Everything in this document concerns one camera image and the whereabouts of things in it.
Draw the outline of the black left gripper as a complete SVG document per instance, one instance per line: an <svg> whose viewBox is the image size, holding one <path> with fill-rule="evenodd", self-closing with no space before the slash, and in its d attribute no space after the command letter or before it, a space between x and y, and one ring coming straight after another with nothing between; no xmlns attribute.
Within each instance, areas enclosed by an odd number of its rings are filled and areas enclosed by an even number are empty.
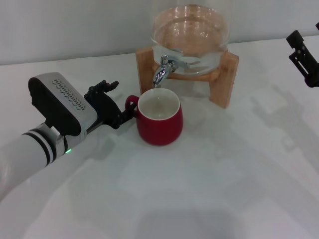
<svg viewBox="0 0 319 239"><path fill-rule="evenodd" d="M87 132L92 132L103 124L118 129L122 124L135 117L137 104L127 103L125 110L121 112L117 104L105 94L116 89L118 85L118 81L107 83L106 80L103 80L88 89L84 98L96 111L97 119L87 129Z"/></svg>

